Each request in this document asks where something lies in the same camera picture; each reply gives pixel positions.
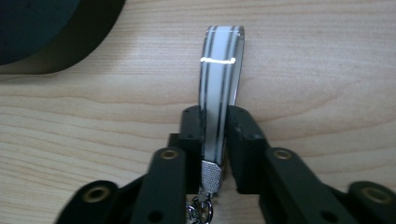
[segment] wood grain surface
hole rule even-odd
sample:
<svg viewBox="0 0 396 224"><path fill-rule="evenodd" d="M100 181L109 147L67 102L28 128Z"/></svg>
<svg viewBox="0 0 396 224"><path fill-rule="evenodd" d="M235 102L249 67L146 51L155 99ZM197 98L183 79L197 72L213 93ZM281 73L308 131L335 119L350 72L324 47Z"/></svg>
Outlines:
<svg viewBox="0 0 396 224"><path fill-rule="evenodd" d="M209 25L246 29L237 105L326 184L396 190L396 2L128 0L86 59L0 76L0 223L53 223L81 186L123 186L196 105ZM213 223L263 223L227 175Z"/></svg>

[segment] metal ring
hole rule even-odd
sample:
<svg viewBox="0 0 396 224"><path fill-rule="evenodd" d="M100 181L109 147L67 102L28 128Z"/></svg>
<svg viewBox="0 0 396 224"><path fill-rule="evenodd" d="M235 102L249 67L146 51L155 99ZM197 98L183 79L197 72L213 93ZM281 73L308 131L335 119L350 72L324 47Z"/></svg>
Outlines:
<svg viewBox="0 0 396 224"><path fill-rule="evenodd" d="M384 190L367 187L361 190L363 195L375 203L390 203L392 198Z"/></svg>
<svg viewBox="0 0 396 224"><path fill-rule="evenodd" d="M106 186L93 187L82 196L82 200L86 203L99 203L110 195L110 189Z"/></svg>
<svg viewBox="0 0 396 224"><path fill-rule="evenodd" d="M172 160L178 156L178 153L174 150L166 150L163 153L161 153L161 158L164 160Z"/></svg>
<svg viewBox="0 0 396 224"><path fill-rule="evenodd" d="M291 159L291 153L289 153L287 150L282 150L278 149L274 152L274 156L276 156L280 160L290 160Z"/></svg>

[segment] black plastic part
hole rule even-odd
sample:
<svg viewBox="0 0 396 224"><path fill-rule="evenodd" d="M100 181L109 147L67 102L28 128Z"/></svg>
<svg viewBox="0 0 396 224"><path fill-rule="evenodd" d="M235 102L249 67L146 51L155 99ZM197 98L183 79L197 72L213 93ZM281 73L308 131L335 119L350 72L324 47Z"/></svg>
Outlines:
<svg viewBox="0 0 396 224"><path fill-rule="evenodd" d="M264 169L288 221L358 223L296 153L285 148L268 149L265 152Z"/></svg>
<svg viewBox="0 0 396 224"><path fill-rule="evenodd" d="M185 222L185 168L185 153L177 147L166 147L154 154L130 224Z"/></svg>
<svg viewBox="0 0 396 224"><path fill-rule="evenodd" d="M95 197L100 199L101 194L105 193L101 189L108 190L106 197L98 202L95 200L90 201L89 199L94 199ZM117 190L116 184L103 180L95 181L82 187L64 208L56 223L114 223L112 220L115 218L113 211L118 199Z"/></svg>
<svg viewBox="0 0 396 224"><path fill-rule="evenodd" d="M243 108L229 105L227 110L227 148L237 191L260 194L261 162L269 144L253 117Z"/></svg>
<svg viewBox="0 0 396 224"><path fill-rule="evenodd" d="M355 182L349 187L347 205L360 223L396 223L396 195L373 182Z"/></svg>
<svg viewBox="0 0 396 224"><path fill-rule="evenodd" d="M170 137L169 144L177 144L187 156L187 193L195 194L201 184L201 160L204 132L202 129L202 114L199 106L192 106L183 110L180 122L180 134Z"/></svg>
<svg viewBox="0 0 396 224"><path fill-rule="evenodd" d="M47 74L88 56L125 0L0 1L0 74Z"/></svg>

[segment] white strap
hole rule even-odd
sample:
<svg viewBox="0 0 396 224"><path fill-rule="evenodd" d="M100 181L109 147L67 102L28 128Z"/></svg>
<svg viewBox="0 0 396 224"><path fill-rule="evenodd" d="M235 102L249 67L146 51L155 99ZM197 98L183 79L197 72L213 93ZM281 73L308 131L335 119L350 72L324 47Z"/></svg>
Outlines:
<svg viewBox="0 0 396 224"><path fill-rule="evenodd" d="M224 126L227 105L234 105L238 89L245 32L242 26L210 26L206 32L204 53L201 58L201 84L199 105L204 118L205 142L203 167L213 163L217 169L203 170L203 185L221 174L223 160Z"/></svg>

